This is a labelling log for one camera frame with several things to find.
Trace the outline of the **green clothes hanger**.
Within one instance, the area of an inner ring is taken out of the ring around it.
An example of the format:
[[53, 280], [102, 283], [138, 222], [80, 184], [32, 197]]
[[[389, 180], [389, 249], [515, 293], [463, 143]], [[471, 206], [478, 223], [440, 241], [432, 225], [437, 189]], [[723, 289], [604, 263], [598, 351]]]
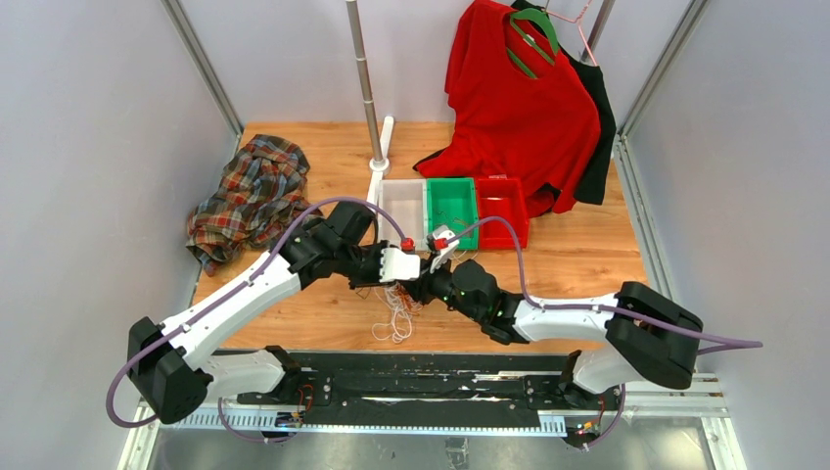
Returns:
[[[529, 32], [525, 31], [520, 26], [521, 22], [535, 26], [539, 30], [539, 34], [547, 41], [547, 47], [541, 46]], [[537, 79], [536, 73], [511, 48], [511, 45], [518, 44], [518, 38], [529, 45], [549, 66], [553, 67], [560, 63], [561, 48], [557, 32], [545, 13], [534, 8], [515, 10], [507, 16], [507, 24], [510, 26], [512, 34], [504, 34], [506, 54], [515, 68], [524, 76]]]

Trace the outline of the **silver rack pole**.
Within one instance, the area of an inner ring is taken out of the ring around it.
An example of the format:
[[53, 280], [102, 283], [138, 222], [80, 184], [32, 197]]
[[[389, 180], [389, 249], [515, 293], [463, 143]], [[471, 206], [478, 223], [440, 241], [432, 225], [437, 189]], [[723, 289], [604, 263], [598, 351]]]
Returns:
[[365, 52], [365, 45], [357, 1], [346, 0], [346, 11], [355, 55], [355, 62], [358, 71], [358, 80], [361, 88], [361, 97], [364, 105], [364, 113], [369, 131], [370, 125], [374, 122], [378, 123], [378, 120], [372, 93], [368, 60]]
[[596, 16], [594, 18], [593, 23], [591, 24], [591, 29], [589, 30], [588, 34], [584, 34], [584, 29], [582, 26], [579, 28], [579, 32], [581, 34], [581, 39], [583, 42], [583, 49], [580, 55], [580, 60], [583, 63], [590, 62], [593, 66], [597, 65], [596, 59], [593, 55], [593, 49], [598, 45], [599, 39], [604, 32], [604, 29], [608, 23], [608, 20], [612, 14], [615, 4], [617, 3], [616, 0], [603, 0], [598, 7]]

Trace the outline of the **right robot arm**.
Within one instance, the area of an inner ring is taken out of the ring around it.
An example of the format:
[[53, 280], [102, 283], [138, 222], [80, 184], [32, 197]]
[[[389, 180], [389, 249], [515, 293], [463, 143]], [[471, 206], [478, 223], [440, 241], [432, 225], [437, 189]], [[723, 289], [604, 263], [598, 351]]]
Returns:
[[589, 299], [527, 298], [501, 289], [493, 275], [468, 260], [454, 269], [425, 267], [402, 286], [421, 304], [438, 300], [462, 313], [502, 345], [553, 339], [599, 344], [569, 355], [559, 392], [571, 407], [585, 407], [628, 382], [671, 390], [691, 385], [703, 322], [640, 282], [626, 281], [613, 294]]

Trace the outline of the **black t-shirt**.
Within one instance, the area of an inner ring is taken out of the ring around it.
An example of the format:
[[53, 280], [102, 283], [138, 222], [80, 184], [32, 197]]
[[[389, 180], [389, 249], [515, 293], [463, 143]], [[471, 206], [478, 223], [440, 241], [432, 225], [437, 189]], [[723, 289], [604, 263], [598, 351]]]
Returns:
[[[516, 1], [511, 8], [543, 12], [528, 1]], [[520, 26], [547, 47], [535, 26]], [[602, 204], [615, 124], [603, 72], [581, 62], [560, 40], [560, 63], [553, 67], [520, 38], [517, 42], [511, 48], [537, 79], [524, 76], [508, 59], [513, 152], [507, 162], [529, 191], [529, 213]]]

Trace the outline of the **right silver rack pole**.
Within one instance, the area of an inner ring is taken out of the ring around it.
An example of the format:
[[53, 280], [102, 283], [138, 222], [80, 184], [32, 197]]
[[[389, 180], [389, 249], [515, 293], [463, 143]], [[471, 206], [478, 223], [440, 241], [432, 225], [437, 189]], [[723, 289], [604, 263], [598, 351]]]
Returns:
[[581, 39], [583, 42], [583, 49], [580, 55], [580, 60], [583, 63], [590, 62], [593, 66], [597, 65], [596, 59], [593, 55], [593, 49], [598, 45], [599, 39], [604, 32], [604, 29], [608, 23], [608, 20], [612, 14], [615, 4], [617, 3], [616, 0], [603, 0], [598, 7], [596, 16], [594, 18], [593, 23], [591, 24], [591, 29], [589, 30], [588, 34], [584, 34], [584, 29], [582, 26], [579, 28], [579, 32], [581, 34]]

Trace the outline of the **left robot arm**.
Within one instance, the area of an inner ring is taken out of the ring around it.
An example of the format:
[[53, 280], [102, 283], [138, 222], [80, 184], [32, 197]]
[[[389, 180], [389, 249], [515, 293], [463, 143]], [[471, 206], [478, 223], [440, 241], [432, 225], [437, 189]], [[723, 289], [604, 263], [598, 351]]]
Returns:
[[114, 424], [173, 424], [207, 400], [243, 393], [265, 393], [277, 404], [298, 396], [300, 378], [275, 351], [225, 358], [215, 351], [266, 309], [318, 279], [337, 273], [380, 283], [387, 242], [359, 244], [378, 219], [395, 229], [400, 242], [409, 241], [394, 218], [373, 203], [353, 197], [322, 203], [334, 207], [328, 216], [314, 216], [318, 207], [310, 206], [270, 250], [207, 299], [159, 323], [144, 317], [130, 327], [127, 361], [107, 391], [107, 413]]

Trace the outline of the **white rack base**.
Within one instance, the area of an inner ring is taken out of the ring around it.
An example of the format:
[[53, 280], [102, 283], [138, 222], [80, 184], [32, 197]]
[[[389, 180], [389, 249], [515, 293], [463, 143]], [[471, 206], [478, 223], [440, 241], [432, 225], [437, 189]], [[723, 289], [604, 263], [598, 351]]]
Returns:
[[374, 122], [369, 128], [373, 156], [369, 160], [371, 176], [366, 200], [375, 206], [379, 204], [381, 182], [391, 169], [389, 153], [394, 125], [394, 117], [387, 115], [381, 124]]

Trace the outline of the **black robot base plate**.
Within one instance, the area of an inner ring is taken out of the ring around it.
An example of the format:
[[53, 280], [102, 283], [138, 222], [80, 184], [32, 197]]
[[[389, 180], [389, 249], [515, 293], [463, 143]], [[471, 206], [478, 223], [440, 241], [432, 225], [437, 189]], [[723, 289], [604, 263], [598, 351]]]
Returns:
[[568, 402], [562, 355], [291, 352], [300, 370], [240, 404], [303, 411], [315, 425], [390, 428], [532, 428], [540, 412], [610, 419], [620, 398]]

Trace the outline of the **aluminium frame rail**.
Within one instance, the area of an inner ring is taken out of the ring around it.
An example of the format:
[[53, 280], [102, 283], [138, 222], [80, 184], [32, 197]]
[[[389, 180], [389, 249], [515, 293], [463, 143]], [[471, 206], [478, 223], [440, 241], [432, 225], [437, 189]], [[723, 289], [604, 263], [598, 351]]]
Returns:
[[298, 352], [278, 392], [132, 430], [122, 469], [743, 469], [717, 378], [569, 406], [560, 356]]

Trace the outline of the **green plastic bin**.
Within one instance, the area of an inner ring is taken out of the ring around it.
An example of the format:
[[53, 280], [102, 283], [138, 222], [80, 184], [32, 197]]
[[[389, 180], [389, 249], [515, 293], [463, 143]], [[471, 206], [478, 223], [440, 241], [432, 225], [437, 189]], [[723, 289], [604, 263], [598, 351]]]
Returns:
[[446, 225], [460, 234], [479, 220], [478, 199], [472, 178], [427, 180], [428, 232]]

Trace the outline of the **red plastic bin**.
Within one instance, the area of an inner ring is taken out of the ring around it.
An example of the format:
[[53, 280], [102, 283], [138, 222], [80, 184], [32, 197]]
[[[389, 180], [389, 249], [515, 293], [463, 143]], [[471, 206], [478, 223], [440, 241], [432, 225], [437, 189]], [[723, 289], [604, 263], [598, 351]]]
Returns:
[[[517, 235], [524, 249], [529, 238], [529, 217], [521, 182], [516, 178], [477, 178], [479, 219], [489, 216], [504, 218]], [[480, 250], [513, 249], [509, 230], [500, 222], [487, 222], [479, 227]]]

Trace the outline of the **red t-shirt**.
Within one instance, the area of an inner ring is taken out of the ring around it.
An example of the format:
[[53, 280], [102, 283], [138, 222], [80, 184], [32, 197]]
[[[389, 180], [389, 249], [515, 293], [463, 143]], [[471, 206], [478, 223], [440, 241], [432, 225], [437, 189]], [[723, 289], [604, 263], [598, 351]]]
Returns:
[[598, 111], [565, 54], [515, 12], [474, 1], [462, 14], [444, 84], [453, 135], [414, 168], [517, 178], [529, 216], [568, 212], [600, 137]]

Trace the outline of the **plaid flannel shirt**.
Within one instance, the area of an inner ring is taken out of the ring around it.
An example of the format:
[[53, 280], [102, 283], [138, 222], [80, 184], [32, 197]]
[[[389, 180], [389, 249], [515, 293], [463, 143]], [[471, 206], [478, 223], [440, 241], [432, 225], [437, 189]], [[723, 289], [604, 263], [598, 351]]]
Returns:
[[296, 143], [258, 134], [224, 167], [216, 191], [189, 213], [186, 248], [213, 276], [245, 250], [267, 250], [305, 211], [310, 163]]

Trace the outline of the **white plastic bin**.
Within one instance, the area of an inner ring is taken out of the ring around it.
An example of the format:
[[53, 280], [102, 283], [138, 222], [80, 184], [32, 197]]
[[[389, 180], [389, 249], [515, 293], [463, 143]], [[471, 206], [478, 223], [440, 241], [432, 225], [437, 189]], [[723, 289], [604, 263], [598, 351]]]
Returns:
[[427, 250], [427, 181], [425, 179], [384, 179], [378, 189], [378, 206], [388, 212], [415, 250]]

